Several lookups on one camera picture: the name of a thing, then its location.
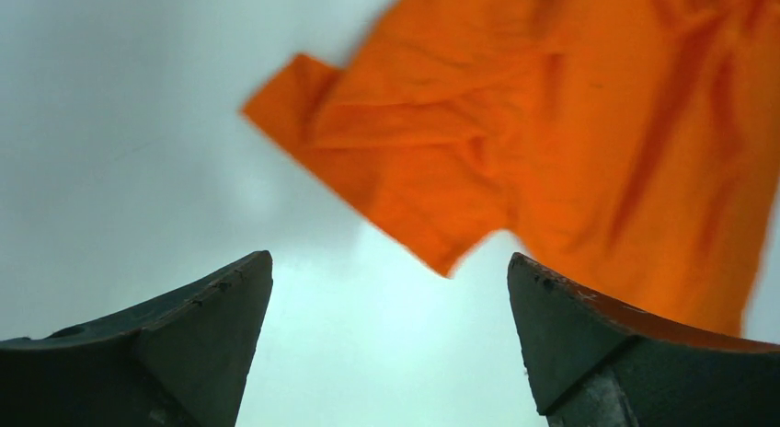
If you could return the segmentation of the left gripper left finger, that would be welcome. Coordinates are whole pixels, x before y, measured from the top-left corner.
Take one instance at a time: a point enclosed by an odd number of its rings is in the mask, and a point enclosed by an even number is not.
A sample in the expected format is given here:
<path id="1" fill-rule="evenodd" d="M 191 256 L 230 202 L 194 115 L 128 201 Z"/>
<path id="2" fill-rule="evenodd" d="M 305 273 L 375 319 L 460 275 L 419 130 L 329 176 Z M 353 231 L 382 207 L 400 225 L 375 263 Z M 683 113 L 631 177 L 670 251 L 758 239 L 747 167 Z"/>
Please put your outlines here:
<path id="1" fill-rule="evenodd" d="M 42 339 L 1 344 L 5 426 L 233 426 L 272 291 L 256 251 Z"/>

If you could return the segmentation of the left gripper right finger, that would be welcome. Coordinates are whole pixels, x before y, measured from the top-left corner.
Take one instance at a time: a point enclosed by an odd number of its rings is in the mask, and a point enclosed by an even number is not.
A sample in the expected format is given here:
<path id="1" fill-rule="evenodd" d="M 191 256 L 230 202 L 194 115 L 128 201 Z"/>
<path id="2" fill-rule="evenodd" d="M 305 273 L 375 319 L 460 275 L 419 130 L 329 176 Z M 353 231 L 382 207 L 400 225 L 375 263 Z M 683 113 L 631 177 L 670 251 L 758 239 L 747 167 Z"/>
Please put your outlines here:
<path id="1" fill-rule="evenodd" d="M 551 426 L 775 426 L 779 348 L 656 316 L 521 253 L 507 283 L 523 365 Z"/>

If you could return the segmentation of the orange t-shirt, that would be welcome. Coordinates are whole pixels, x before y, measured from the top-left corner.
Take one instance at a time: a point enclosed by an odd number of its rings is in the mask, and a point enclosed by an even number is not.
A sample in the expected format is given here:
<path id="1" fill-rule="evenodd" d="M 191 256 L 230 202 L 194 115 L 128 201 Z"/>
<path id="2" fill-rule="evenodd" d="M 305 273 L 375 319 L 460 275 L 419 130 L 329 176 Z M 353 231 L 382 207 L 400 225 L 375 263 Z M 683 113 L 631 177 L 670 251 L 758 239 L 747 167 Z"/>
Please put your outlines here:
<path id="1" fill-rule="evenodd" d="M 507 230 L 736 336 L 779 176 L 779 0 L 398 0 L 346 67 L 299 54 L 244 113 L 441 275 Z"/>

